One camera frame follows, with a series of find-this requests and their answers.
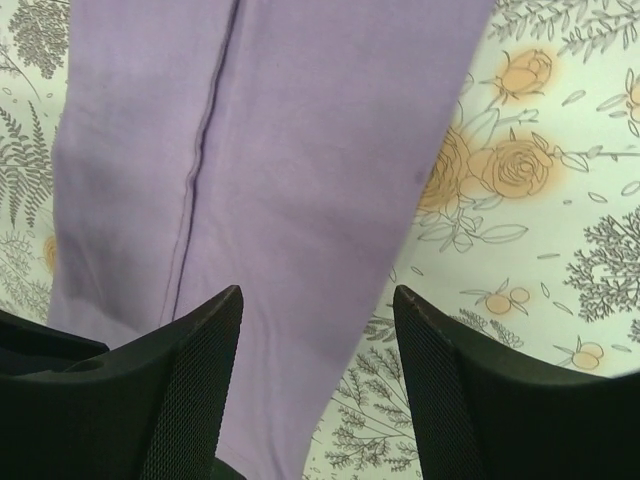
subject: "bed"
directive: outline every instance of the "bed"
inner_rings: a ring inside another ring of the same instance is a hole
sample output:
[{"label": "bed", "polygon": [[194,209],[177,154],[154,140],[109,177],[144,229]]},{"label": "bed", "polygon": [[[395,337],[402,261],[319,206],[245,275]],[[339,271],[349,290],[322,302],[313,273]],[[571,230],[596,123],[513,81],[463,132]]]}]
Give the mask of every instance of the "bed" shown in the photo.
[{"label": "bed", "polygon": [[[549,363],[602,376],[638,368],[636,4],[496,2],[414,224],[311,439],[305,480],[422,477],[390,306],[397,285]],[[55,269],[50,150],[68,12],[63,0],[0,6],[0,309],[39,323]]]}]

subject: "orange rose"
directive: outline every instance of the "orange rose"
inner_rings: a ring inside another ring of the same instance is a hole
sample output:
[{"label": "orange rose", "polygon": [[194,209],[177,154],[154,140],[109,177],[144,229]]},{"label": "orange rose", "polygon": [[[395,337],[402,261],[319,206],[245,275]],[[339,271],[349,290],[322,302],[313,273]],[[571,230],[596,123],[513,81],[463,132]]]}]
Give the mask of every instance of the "orange rose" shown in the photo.
[{"label": "orange rose", "polygon": [[528,50],[509,61],[498,77],[498,86],[512,97],[539,93],[551,78],[551,66],[551,59],[542,50]]},{"label": "orange rose", "polygon": [[534,195],[549,178],[553,160],[535,142],[508,140],[469,158],[469,170],[482,185],[506,198]]},{"label": "orange rose", "polygon": [[635,104],[640,105],[640,83],[637,83],[629,92],[629,99]]},{"label": "orange rose", "polygon": [[56,266],[56,237],[52,235],[47,238],[42,250],[44,254],[44,262],[46,263],[49,272],[53,273]]},{"label": "orange rose", "polygon": [[468,159],[469,148],[464,140],[448,129],[431,177],[422,191],[418,210],[438,212],[458,198],[460,181],[468,173]]}]

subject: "floral bedsheet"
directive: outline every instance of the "floral bedsheet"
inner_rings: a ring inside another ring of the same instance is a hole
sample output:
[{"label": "floral bedsheet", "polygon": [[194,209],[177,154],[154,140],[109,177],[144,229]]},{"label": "floral bedsheet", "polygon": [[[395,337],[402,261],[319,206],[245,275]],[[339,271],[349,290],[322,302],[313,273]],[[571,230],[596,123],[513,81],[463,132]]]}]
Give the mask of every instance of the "floral bedsheet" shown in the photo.
[{"label": "floral bedsheet", "polygon": [[638,30],[638,0],[496,2],[306,480],[422,477],[396,285],[549,363],[640,367]]}]

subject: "pant leg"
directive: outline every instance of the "pant leg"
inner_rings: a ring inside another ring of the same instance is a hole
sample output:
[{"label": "pant leg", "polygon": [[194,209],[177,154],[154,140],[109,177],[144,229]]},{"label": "pant leg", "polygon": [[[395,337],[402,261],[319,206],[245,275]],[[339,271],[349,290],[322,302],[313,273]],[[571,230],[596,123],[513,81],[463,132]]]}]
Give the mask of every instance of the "pant leg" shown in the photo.
[{"label": "pant leg", "polygon": [[490,0],[243,2],[178,298],[246,306],[219,457],[299,479],[410,225]]},{"label": "pant leg", "polygon": [[72,2],[51,327],[115,348],[173,318],[234,5]]}]

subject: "fern print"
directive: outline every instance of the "fern print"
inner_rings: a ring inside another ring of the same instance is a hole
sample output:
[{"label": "fern print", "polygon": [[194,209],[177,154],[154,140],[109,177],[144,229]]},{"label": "fern print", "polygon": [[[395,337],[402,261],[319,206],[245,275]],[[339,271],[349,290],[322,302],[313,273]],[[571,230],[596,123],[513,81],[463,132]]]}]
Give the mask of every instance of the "fern print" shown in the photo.
[{"label": "fern print", "polygon": [[325,458],[334,469],[368,471],[386,465],[391,472],[408,473],[417,466],[397,349],[371,347],[356,355],[332,401],[338,404],[341,422],[332,434],[334,449],[326,451]]},{"label": "fern print", "polygon": [[17,309],[31,318],[44,322],[47,318],[50,285],[31,278],[32,262],[35,260],[31,238],[15,230],[5,232],[0,237],[0,284],[10,300],[5,300],[7,309]]},{"label": "fern print", "polygon": [[6,129],[6,134],[0,135],[0,204],[8,201],[14,227],[23,209],[33,228],[37,210],[53,195],[53,172],[42,125],[31,102],[29,106],[32,135],[0,107],[0,121]]},{"label": "fern print", "polygon": [[40,69],[51,79],[64,66],[69,47],[69,2],[65,0],[18,0],[9,31],[25,66]]}]

